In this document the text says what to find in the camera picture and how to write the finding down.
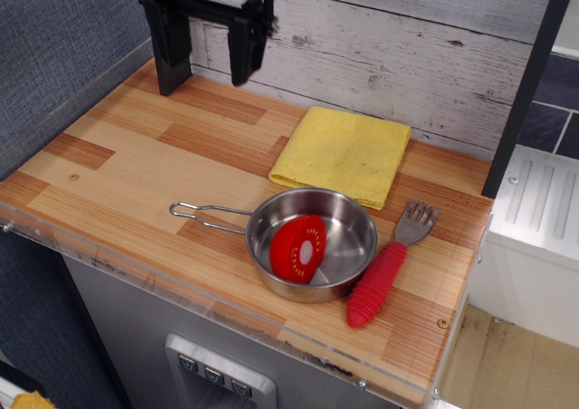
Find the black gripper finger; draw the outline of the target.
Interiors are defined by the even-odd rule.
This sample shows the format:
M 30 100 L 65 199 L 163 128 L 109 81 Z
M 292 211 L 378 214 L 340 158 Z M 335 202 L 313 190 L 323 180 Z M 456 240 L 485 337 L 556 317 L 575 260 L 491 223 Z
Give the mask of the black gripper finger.
M 144 9 L 161 58 L 172 67 L 188 62 L 191 52 L 189 18 L 161 4 L 144 4 Z
M 232 85 L 241 86 L 261 67 L 267 36 L 247 22 L 235 22 L 228 33 Z

